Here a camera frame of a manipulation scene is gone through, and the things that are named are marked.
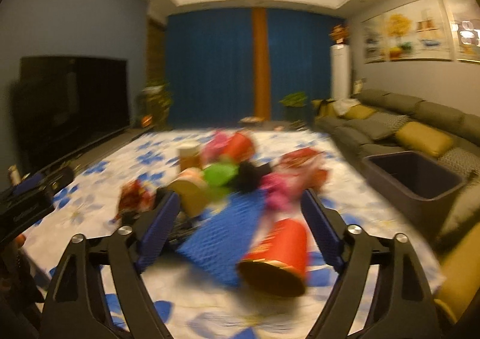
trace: gray storage bin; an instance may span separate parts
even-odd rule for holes
[[[465,180],[416,151],[362,160],[368,183],[433,242]]]

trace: orange curtain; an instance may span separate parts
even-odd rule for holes
[[[268,53],[267,10],[254,7],[251,11],[254,33],[253,83],[255,116],[270,120],[270,57]]]

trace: bed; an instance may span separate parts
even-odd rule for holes
[[[202,143],[213,131],[171,131],[150,133],[129,143],[76,177],[55,196],[56,210],[28,229],[25,251],[49,277],[70,238],[83,233],[89,238],[115,230],[112,219],[120,186],[135,178],[162,186],[178,173],[177,145],[196,139]],[[361,225],[368,233],[392,237],[409,236],[430,288],[437,289],[443,276],[426,241],[342,158],[326,134],[314,132],[255,132],[255,159],[270,162],[286,152],[312,146],[325,153],[329,180],[321,194],[322,203],[337,210],[347,223]],[[219,202],[206,209],[207,222],[225,205]],[[276,219],[302,219],[299,210],[278,214]],[[273,219],[261,220],[254,243],[267,233]],[[296,299],[281,299],[251,291],[218,285],[205,272],[175,253],[163,254],[142,279],[160,317],[176,339],[303,339],[321,312],[337,277],[325,265],[312,236],[309,240],[307,292]],[[376,280],[372,266],[351,333],[361,329],[370,306]],[[128,329],[115,294],[109,267],[102,268],[107,303],[116,325]]]

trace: white air conditioner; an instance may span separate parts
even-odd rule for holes
[[[335,100],[350,98],[351,94],[351,67],[350,46],[336,44],[330,47],[332,61],[332,94]]]

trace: clutter pile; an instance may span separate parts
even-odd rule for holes
[[[307,230],[294,219],[275,222],[268,236],[250,251],[262,216],[289,217],[305,189],[321,191],[328,177],[323,154],[312,147],[284,154],[277,162],[254,160],[255,140],[247,129],[218,130],[201,146],[183,144],[180,172],[165,188],[182,205],[169,236],[169,247],[225,286],[245,281],[253,289],[281,297],[305,292]],[[118,217],[131,221],[152,208],[154,192],[140,181],[123,186]],[[208,221],[199,222],[211,202],[229,203]]]

